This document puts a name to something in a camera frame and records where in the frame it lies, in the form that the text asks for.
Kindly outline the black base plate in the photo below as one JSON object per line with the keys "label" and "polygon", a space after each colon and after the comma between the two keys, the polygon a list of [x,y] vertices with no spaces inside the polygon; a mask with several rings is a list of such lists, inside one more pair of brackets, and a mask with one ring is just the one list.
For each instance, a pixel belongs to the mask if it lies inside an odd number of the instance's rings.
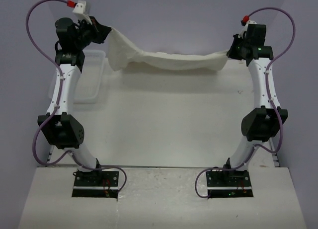
{"label": "black base plate", "polygon": [[112,170],[73,172],[73,198],[118,198],[119,172]]}
{"label": "black base plate", "polygon": [[250,175],[244,171],[209,170],[206,172],[208,199],[252,198]]}

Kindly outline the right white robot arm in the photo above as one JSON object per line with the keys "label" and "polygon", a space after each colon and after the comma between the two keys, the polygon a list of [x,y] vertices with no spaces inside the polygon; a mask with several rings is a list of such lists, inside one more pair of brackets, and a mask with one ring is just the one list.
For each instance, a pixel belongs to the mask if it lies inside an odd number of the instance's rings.
{"label": "right white robot arm", "polygon": [[288,111],[281,108],[276,95],[272,60],[272,47],[265,46],[266,26],[248,22],[227,52],[233,60],[244,60],[252,79],[254,107],[241,122],[242,139],[235,153],[228,158],[222,181],[232,186],[239,181],[237,171],[245,171],[258,148],[270,138],[282,133]]}

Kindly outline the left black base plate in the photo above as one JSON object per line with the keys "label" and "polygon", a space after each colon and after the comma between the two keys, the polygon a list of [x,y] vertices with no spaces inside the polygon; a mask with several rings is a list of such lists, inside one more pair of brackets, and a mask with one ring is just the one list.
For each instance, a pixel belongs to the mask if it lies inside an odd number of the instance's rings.
{"label": "left black base plate", "polygon": [[119,172],[112,170],[73,172],[73,198],[118,198]]}

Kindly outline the white plastic basket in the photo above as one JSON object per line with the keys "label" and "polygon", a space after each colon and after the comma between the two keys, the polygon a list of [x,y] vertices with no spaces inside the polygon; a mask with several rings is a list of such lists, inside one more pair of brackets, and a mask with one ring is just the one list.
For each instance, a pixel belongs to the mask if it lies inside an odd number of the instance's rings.
{"label": "white plastic basket", "polygon": [[85,61],[77,83],[74,104],[90,104],[97,101],[106,53],[102,50],[84,50]]}

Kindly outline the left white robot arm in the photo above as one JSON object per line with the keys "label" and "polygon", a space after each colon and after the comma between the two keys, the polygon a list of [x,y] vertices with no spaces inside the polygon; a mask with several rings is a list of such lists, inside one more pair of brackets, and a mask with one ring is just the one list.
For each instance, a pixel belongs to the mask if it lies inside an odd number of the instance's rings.
{"label": "left white robot arm", "polygon": [[55,44],[56,83],[52,102],[45,115],[38,116],[39,131],[50,145],[70,155],[87,172],[85,179],[93,186],[103,181],[97,158],[93,157],[84,142],[84,128],[72,115],[76,86],[85,60],[84,48],[90,43],[102,44],[111,28],[101,25],[95,17],[74,23],[70,18],[55,22],[58,41]]}

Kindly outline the cream white t shirt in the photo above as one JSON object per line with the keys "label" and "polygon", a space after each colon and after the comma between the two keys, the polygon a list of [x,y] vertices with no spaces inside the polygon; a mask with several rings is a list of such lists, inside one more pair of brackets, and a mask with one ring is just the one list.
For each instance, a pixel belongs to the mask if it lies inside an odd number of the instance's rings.
{"label": "cream white t shirt", "polygon": [[200,68],[220,71],[228,61],[227,51],[203,56],[147,52],[138,48],[115,28],[112,28],[107,39],[107,58],[109,65],[114,71],[123,70],[130,63],[145,63],[155,68],[170,71],[186,71]]}

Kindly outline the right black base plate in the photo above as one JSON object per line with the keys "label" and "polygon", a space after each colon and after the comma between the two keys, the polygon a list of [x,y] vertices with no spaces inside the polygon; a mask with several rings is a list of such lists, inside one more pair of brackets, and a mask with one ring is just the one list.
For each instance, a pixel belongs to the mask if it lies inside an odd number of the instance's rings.
{"label": "right black base plate", "polygon": [[250,175],[244,171],[209,170],[206,172],[208,199],[252,198]]}

